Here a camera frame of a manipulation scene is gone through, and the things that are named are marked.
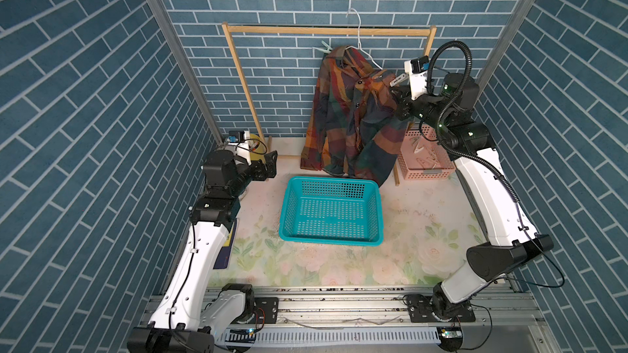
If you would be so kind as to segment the plaid long-sleeve shirt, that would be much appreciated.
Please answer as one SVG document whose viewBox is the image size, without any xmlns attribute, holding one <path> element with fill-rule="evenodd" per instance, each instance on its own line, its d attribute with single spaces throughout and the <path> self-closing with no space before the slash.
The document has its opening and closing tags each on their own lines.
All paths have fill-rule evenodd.
<svg viewBox="0 0 628 353">
<path fill-rule="evenodd" d="M 401 151 L 409 114 L 390 91 L 394 72 L 355 47 L 337 47 L 319 70 L 300 167 L 384 184 Z"/>
</svg>

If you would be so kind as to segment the white wire hanger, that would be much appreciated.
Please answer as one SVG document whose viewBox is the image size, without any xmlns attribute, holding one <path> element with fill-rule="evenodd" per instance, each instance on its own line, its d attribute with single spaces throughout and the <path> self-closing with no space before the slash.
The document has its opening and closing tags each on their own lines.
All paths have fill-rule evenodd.
<svg viewBox="0 0 628 353">
<path fill-rule="evenodd" d="M 369 52 L 367 52 L 363 46 L 362 46 L 362 42 L 361 42 L 361 27 L 362 27 L 362 21 L 361 21 L 361 15 L 360 13 L 355 9 L 355 8 L 348 8 L 348 11 L 346 13 L 346 17 L 349 18 L 351 15 L 356 16 L 356 18 L 358 18 L 358 27 L 357 27 L 357 41 L 358 41 L 358 45 L 356 45 L 356 49 L 358 51 L 360 51 L 364 57 L 366 57 L 366 59 L 368 59 L 372 65 L 374 65 L 375 68 L 382 70 L 382 66 L 376 62 L 376 60 L 373 58 L 373 56 L 371 54 L 369 54 Z"/>
</svg>

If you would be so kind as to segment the green clothespin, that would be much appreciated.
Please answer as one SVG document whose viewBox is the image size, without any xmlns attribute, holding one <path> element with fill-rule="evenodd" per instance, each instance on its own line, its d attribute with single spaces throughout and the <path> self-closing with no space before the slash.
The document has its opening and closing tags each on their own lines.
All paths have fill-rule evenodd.
<svg viewBox="0 0 628 353">
<path fill-rule="evenodd" d="M 321 41 L 320 47 L 314 47 L 313 49 L 317 52 L 323 53 L 324 55 L 329 55 L 333 51 L 333 47 L 323 40 Z"/>
</svg>

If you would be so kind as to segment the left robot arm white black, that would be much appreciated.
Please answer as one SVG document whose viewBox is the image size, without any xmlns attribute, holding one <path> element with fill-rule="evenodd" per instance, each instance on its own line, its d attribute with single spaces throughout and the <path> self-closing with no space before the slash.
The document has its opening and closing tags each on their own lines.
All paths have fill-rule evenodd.
<svg viewBox="0 0 628 353">
<path fill-rule="evenodd" d="M 231 150 L 215 150 L 201 170 L 204 189 L 191 207 L 186 247 L 168 289 L 147 325 L 132 330 L 131 352 L 211 352 L 236 320 L 254 313 L 249 284 L 228 284 L 204 307 L 209 276 L 240 210 L 240 196 L 253 181 L 276 176 L 275 151 L 248 162 Z"/>
</svg>

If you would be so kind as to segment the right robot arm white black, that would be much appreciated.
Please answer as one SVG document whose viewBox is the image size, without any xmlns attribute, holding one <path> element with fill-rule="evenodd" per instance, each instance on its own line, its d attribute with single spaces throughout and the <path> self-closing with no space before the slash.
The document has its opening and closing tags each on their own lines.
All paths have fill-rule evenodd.
<svg viewBox="0 0 628 353">
<path fill-rule="evenodd" d="M 485 236 L 483 243 L 467 250 L 463 265 L 433 288 L 426 306 L 435 319 L 452 321 L 470 311 L 472 296 L 545 256 L 554 242 L 526 216 L 505 177 L 488 127 L 472 117 L 479 86 L 462 74 L 449 74 L 441 92 L 433 95 L 425 78 L 425 74 L 397 77 L 392 95 L 402 113 L 435 131 L 436 142 L 454 163 Z"/>
</svg>

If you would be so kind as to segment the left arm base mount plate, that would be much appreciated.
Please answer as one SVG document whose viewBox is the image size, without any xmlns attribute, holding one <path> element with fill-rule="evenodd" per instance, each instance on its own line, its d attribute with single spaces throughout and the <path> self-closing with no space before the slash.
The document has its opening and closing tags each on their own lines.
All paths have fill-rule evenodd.
<svg viewBox="0 0 628 353">
<path fill-rule="evenodd" d="M 278 297 L 256 297 L 253 309 L 232 321 L 232 325 L 274 325 L 279 312 Z"/>
</svg>

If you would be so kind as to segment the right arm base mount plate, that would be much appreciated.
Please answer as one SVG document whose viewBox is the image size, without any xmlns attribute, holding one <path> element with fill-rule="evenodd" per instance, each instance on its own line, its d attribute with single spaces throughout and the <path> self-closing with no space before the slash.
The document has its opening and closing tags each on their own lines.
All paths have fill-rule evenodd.
<svg viewBox="0 0 628 353">
<path fill-rule="evenodd" d="M 473 323 L 476 316 L 469 302 L 452 304 L 444 298 L 422 294 L 405 295 L 402 299 L 407 306 L 412 323 Z"/>
</svg>

